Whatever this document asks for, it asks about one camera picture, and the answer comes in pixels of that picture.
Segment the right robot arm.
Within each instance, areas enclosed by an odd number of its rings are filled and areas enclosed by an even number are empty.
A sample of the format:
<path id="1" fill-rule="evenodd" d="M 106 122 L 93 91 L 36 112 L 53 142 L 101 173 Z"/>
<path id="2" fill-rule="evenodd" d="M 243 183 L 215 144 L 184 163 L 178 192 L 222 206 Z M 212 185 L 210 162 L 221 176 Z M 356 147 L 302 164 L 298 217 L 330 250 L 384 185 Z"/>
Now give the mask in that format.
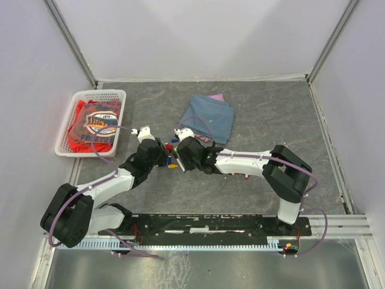
<path id="1" fill-rule="evenodd" d="M 280 198 L 276 230 L 289 235 L 297 228 L 303 198 L 319 179 L 312 168 L 286 146 L 277 145 L 265 152 L 237 152 L 215 146 L 203 146 L 196 138 L 182 139 L 175 149 L 184 171 L 198 169 L 211 175 L 243 174 L 264 178 Z"/>

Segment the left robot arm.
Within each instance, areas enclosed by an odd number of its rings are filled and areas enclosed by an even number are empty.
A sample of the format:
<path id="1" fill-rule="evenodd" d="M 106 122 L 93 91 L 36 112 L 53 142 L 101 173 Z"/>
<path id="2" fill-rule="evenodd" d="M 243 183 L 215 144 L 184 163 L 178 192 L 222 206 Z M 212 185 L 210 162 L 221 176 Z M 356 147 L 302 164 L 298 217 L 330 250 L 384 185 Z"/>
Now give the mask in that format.
<path id="1" fill-rule="evenodd" d="M 78 245 L 90 233 L 113 229 L 120 235 L 131 232 L 130 211 L 121 205 L 100 205 L 113 196 L 132 190 L 143 183 L 155 166 L 168 164 L 168 150 L 160 139 L 143 140 L 136 153 L 115 171 L 98 180 L 75 187 L 61 185 L 48 208 L 40 227 L 49 234 L 52 247 Z"/>

